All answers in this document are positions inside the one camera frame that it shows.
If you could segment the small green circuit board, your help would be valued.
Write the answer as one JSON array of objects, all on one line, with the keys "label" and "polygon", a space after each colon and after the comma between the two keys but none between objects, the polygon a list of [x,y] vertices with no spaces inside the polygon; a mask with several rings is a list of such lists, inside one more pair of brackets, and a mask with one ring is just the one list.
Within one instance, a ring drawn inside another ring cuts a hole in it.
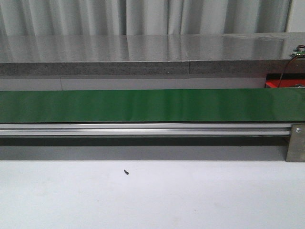
[{"label": "small green circuit board", "polygon": [[290,56],[304,58],[305,57],[305,46],[298,45],[293,51],[291,52]]}]

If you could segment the metal conveyor support bracket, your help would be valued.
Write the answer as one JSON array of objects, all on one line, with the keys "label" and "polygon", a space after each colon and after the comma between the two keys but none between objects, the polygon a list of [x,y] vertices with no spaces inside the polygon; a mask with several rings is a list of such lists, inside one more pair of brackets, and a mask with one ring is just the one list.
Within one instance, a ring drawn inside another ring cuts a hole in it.
[{"label": "metal conveyor support bracket", "polygon": [[292,126],[286,162],[305,162],[305,124]]}]

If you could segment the grey stone counter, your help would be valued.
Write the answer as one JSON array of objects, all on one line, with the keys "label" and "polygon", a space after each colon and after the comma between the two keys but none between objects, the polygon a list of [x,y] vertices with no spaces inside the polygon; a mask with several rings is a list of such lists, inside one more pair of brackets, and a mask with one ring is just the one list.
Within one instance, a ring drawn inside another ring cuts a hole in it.
[{"label": "grey stone counter", "polygon": [[0,73],[185,75],[304,73],[290,53],[302,32],[204,35],[1,36]]}]

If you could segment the red bin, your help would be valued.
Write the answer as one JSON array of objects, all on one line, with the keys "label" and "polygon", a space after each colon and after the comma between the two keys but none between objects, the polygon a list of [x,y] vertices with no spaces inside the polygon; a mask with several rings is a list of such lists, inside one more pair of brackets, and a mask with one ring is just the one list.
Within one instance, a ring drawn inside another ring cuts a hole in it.
[{"label": "red bin", "polygon": [[268,74],[265,81],[265,88],[304,88],[304,73]]}]

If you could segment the grey curtain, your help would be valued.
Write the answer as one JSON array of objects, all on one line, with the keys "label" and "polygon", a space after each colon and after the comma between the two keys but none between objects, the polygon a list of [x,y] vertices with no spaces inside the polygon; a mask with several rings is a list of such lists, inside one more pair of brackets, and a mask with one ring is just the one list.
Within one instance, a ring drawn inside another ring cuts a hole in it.
[{"label": "grey curtain", "polygon": [[284,32],[288,0],[3,0],[2,35]]}]

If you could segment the green conveyor belt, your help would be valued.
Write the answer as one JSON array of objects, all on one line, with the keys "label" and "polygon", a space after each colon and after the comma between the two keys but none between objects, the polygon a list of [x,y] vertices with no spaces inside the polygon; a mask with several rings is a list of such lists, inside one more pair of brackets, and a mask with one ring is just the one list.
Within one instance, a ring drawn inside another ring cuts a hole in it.
[{"label": "green conveyor belt", "polygon": [[304,89],[2,91],[2,123],[302,122]]}]

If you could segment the aluminium conveyor side rail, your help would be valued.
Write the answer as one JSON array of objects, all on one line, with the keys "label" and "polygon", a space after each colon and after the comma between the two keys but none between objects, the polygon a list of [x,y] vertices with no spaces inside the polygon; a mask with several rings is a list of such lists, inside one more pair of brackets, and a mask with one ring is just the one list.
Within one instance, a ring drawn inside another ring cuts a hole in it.
[{"label": "aluminium conveyor side rail", "polygon": [[1,136],[290,135],[289,123],[1,124]]}]

